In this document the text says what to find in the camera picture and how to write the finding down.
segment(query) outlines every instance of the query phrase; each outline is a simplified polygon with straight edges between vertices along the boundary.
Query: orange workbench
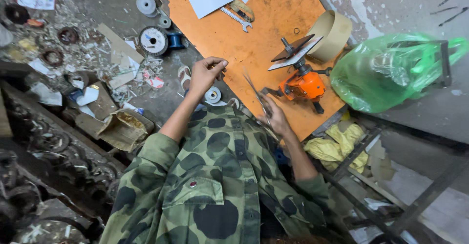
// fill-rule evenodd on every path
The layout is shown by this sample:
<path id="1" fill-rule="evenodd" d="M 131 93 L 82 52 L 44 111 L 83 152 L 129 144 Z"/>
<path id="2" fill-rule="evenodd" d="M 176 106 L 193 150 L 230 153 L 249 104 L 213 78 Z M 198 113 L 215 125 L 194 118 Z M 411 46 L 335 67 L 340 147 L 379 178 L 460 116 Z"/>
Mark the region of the orange workbench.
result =
<path id="1" fill-rule="evenodd" d="M 249 0 L 247 5 L 254 11 L 255 21 L 252 22 L 253 28 L 248 28 L 249 33 L 246 33 L 240 23 L 220 10 L 198 19 L 189 0 L 167 1 L 170 18 L 202 56 L 218 56 L 229 61 L 224 80 L 254 115 L 262 114 L 262 108 L 243 77 L 243 68 L 247 69 L 258 90 L 263 87 L 276 89 L 288 77 L 287 67 L 267 72 L 272 64 L 270 60 L 283 49 L 280 38 L 293 42 L 305 36 L 325 11 L 319 0 Z M 307 63 L 314 70 L 332 66 L 332 61 L 322 66 L 308 59 Z M 320 101 L 325 110 L 323 115 L 315 113 L 309 100 L 288 101 L 286 97 L 276 100 L 300 140 L 345 104 L 331 89 L 329 79 L 325 75 L 320 76 L 326 85 L 325 95 Z"/>

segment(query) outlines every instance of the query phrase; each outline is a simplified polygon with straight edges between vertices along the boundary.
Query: paper roll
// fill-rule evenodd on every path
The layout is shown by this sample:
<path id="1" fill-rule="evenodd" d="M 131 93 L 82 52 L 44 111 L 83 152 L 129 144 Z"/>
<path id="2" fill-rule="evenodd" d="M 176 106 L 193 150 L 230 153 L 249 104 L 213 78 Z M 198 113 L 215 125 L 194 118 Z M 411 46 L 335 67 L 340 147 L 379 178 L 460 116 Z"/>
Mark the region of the paper roll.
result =
<path id="1" fill-rule="evenodd" d="M 315 34 L 315 38 L 323 36 L 323 39 L 308 52 L 308 55 L 322 63 L 329 61 L 343 49 L 351 32 L 350 19 L 333 10 L 324 12 L 307 34 Z"/>

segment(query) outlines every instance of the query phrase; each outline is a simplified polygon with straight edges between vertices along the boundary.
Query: green camouflage jacket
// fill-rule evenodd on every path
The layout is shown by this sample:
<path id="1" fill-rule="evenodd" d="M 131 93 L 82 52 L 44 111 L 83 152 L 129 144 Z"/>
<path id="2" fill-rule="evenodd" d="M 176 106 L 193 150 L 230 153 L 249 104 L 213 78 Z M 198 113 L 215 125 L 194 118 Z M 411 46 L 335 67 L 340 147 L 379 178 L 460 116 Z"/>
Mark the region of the green camouflage jacket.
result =
<path id="1" fill-rule="evenodd" d="M 120 180 L 100 243 L 259 243 L 260 201 L 290 237 L 321 230 L 328 199 L 322 176 L 293 189 L 274 144 L 231 106 L 195 112 L 181 149 L 151 135 Z"/>

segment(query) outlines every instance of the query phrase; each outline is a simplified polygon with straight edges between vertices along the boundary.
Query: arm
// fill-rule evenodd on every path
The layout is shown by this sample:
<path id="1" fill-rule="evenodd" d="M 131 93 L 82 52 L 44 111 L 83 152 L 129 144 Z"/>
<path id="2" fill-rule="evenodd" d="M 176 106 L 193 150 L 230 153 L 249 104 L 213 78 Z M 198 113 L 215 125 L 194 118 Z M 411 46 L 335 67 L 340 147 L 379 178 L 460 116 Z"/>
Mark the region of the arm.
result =
<path id="1" fill-rule="evenodd" d="M 273 131 L 282 133 L 285 145 L 291 156 L 293 173 L 296 181 L 308 180 L 316 177 L 318 171 L 311 163 L 308 155 L 304 152 L 298 137 L 293 132 L 288 123 L 283 110 L 270 97 L 264 96 L 264 99 L 269 103 L 272 108 L 272 118 L 269 119 Z M 266 116 L 258 116 L 257 119 L 262 122 L 267 122 Z"/>
<path id="2" fill-rule="evenodd" d="M 192 79 L 186 97 L 169 117 L 168 121 L 161 127 L 159 133 L 170 137 L 177 143 L 181 141 L 182 136 L 186 132 L 191 114 L 204 94 L 213 85 L 215 79 L 221 79 L 221 72 L 226 72 L 226 65 L 228 65 L 228 61 L 217 57 L 209 57 L 194 64 L 192 67 Z"/>

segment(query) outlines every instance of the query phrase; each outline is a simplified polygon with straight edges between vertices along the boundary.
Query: wrench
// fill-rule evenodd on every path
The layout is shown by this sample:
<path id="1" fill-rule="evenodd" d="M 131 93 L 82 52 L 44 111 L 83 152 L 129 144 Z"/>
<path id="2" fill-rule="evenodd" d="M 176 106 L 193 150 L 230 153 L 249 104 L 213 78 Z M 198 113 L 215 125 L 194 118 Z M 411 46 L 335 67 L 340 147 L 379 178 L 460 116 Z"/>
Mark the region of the wrench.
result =
<path id="1" fill-rule="evenodd" d="M 228 9 L 224 8 L 224 7 L 220 7 L 220 10 L 225 12 L 227 15 L 229 15 L 230 17 L 232 17 L 233 19 L 235 19 L 236 21 L 238 21 L 239 23 L 241 23 L 241 25 L 243 25 L 243 30 L 245 32 L 248 32 L 248 29 L 247 27 L 251 27 L 252 28 L 252 24 L 249 23 L 249 22 L 246 22 L 242 19 L 240 19 L 237 15 L 231 13 L 231 11 L 229 11 Z"/>

